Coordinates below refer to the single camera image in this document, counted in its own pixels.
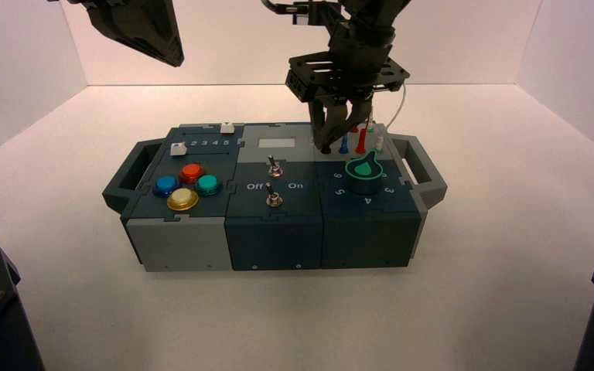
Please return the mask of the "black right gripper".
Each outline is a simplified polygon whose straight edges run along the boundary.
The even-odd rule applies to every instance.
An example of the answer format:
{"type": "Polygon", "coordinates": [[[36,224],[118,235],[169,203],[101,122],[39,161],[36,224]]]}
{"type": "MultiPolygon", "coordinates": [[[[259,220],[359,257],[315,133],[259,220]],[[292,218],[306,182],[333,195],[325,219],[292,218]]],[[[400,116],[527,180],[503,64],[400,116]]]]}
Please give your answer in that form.
{"type": "Polygon", "coordinates": [[[352,100],[348,113],[344,100],[374,91],[396,91],[410,73],[389,57],[395,29],[361,24],[337,24],[330,28],[328,50],[289,59],[285,85],[303,103],[309,103],[312,139],[320,151],[365,122],[373,101],[352,100]]]}

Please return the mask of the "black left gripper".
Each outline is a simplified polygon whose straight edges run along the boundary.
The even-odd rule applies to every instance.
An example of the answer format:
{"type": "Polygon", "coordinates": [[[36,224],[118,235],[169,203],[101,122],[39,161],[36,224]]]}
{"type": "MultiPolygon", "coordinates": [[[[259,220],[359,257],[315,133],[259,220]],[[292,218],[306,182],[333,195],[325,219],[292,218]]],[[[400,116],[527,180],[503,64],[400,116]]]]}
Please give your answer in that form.
{"type": "Polygon", "coordinates": [[[183,64],[172,1],[66,1],[84,6],[92,26],[103,36],[169,66],[183,64]]]}

